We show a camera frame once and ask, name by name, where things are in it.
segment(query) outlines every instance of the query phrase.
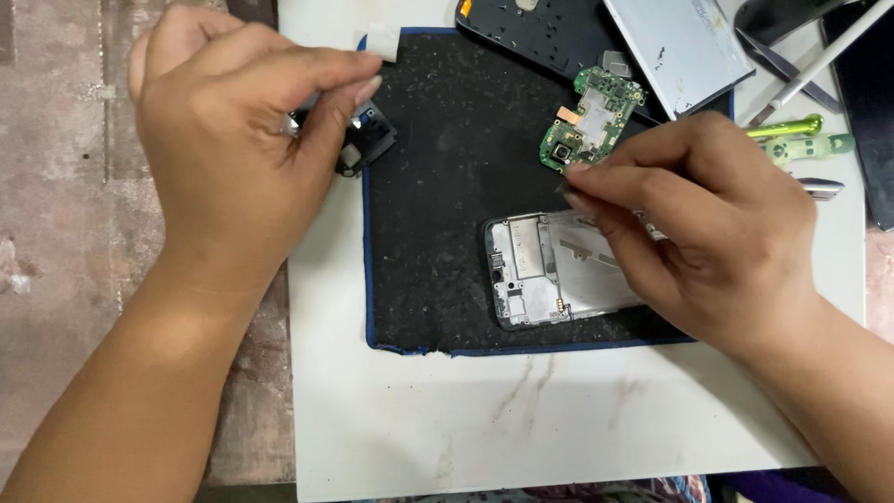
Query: green circuit board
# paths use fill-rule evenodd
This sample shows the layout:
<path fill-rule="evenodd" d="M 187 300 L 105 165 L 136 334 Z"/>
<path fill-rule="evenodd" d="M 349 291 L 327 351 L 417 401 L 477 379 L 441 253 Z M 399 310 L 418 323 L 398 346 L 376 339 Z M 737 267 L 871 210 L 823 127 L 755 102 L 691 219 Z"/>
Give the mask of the green circuit board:
<path fill-rule="evenodd" d="M 599 66 L 578 73 L 574 90 L 581 95 L 577 109 L 561 109 L 540 143 L 540 162 L 559 173 L 573 162 L 593 164 L 609 155 L 647 95 L 639 84 Z"/>

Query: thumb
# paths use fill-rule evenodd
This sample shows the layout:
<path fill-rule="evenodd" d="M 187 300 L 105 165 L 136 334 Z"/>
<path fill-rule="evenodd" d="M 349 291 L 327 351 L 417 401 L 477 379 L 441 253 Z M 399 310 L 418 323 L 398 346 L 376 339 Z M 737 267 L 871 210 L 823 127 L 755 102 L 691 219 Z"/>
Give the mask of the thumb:
<path fill-rule="evenodd" d="M 351 114 L 372 97 L 381 83 L 382 77 L 376 75 L 370 80 L 320 93 L 301 127 L 296 164 L 330 174 L 342 150 Z"/>
<path fill-rule="evenodd" d="M 637 216 L 573 188 L 566 189 L 564 196 L 573 209 L 590 217 L 599 227 L 630 288 L 647 303 L 667 305 L 677 292 L 674 276 L 664 264 L 658 244 Z"/>

